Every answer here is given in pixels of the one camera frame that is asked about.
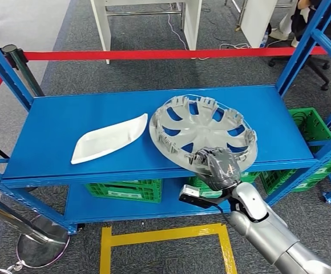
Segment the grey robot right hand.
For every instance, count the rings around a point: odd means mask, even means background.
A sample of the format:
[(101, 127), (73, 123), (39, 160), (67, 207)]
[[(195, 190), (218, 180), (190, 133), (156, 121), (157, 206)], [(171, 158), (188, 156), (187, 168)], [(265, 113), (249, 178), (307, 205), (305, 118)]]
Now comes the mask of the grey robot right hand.
[(196, 174), (212, 191), (233, 188), (241, 182), (237, 158), (228, 148), (204, 147), (194, 155), (196, 161), (208, 166), (209, 174)]

